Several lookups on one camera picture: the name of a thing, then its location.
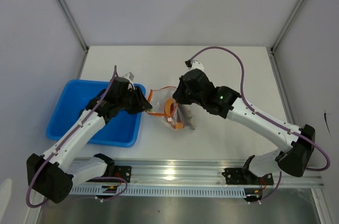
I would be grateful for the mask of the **clear zip bag orange zipper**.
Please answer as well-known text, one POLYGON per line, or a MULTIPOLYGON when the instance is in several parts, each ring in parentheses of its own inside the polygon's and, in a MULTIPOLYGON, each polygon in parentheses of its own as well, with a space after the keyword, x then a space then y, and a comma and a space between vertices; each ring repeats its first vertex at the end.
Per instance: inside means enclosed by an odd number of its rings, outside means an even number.
POLYGON ((161 119, 161 121, 173 130, 195 130, 197 121, 194 112, 189 105, 179 104, 173 97, 177 90, 175 86, 165 86, 160 89, 151 89, 147 101, 152 108, 146 113, 161 119))

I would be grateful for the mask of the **grey toy fish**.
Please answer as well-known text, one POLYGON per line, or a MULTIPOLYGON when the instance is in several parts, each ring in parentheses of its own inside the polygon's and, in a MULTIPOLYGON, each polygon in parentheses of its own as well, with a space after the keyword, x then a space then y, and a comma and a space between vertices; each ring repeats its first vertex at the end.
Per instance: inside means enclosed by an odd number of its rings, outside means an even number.
POLYGON ((192 106, 179 105, 179 113, 183 127, 190 130, 195 130, 197 126, 197 120, 192 106))

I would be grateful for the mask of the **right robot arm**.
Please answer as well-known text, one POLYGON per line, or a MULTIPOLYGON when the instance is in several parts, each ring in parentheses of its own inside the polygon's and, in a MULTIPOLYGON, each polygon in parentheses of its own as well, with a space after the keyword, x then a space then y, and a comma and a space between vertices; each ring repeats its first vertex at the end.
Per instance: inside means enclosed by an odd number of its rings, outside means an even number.
POLYGON ((237 122, 277 146, 272 152, 247 159, 242 170, 245 182, 252 184, 268 173, 279 171, 294 177, 303 176, 314 150, 309 143, 314 140, 313 127, 305 125, 300 128, 273 117, 262 118, 246 106, 237 91, 227 86, 214 86, 199 69, 190 70, 180 77, 173 98, 179 104, 194 103, 210 114, 237 122))

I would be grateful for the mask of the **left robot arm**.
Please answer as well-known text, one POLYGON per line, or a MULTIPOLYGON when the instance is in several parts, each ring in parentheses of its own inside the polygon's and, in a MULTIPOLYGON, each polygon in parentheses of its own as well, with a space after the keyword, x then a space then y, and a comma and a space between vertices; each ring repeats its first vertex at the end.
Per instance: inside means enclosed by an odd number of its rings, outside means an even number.
POLYGON ((72 188, 89 180, 113 180, 127 183, 115 176, 115 161, 96 154, 77 166, 71 166, 78 152, 89 140, 105 128, 120 112, 135 115, 152 108, 139 86, 133 83, 134 75, 113 75, 107 88, 91 99, 74 125, 43 154, 32 154, 26 161, 28 190, 26 203, 30 201, 32 190, 43 195, 46 200, 60 203, 72 188))

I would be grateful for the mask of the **blue plastic bin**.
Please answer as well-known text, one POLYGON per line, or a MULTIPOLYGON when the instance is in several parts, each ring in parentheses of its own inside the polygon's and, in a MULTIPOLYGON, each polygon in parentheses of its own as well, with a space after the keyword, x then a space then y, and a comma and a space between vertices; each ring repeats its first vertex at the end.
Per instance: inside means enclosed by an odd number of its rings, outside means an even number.
MULTIPOLYGON (((74 79, 69 81, 62 91, 48 123, 47 138, 58 141, 78 120, 88 102, 108 84, 108 82, 94 80, 74 79)), ((129 115, 126 111, 122 111, 96 133, 89 143, 132 147, 137 141, 140 121, 141 113, 129 115)))

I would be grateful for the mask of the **aluminium mounting rail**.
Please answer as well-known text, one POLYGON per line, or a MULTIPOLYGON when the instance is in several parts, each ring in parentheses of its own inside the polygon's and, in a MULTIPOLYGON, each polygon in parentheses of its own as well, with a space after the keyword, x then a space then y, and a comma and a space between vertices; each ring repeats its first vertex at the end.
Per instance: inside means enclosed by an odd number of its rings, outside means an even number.
MULTIPOLYGON (((198 186, 226 185, 222 172, 228 167, 241 167, 239 161, 197 160, 127 160, 117 159, 115 165, 131 166, 130 185, 139 186, 198 186)), ((324 188, 320 172, 305 171, 303 177, 282 174, 279 188, 324 188)))

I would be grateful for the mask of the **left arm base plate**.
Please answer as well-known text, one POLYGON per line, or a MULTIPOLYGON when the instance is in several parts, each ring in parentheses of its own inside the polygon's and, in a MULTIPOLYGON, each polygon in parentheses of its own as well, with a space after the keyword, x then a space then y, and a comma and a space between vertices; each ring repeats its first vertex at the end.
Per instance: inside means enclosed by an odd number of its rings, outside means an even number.
POLYGON ((129 183, 131 179, 131 174, 132 174, 131 166, 115 166, 112 176, 120 177, 129 183))

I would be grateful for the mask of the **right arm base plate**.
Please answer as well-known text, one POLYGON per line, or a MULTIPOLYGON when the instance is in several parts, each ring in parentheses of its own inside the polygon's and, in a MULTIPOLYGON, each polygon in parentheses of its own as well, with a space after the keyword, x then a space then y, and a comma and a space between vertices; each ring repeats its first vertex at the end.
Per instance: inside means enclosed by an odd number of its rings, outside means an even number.
POLYGON ((262 177, 252 174, 243 168, 225 168, 221 173, 226 180, 227 185, 273 185, 272 174, 266 174, 262 177))

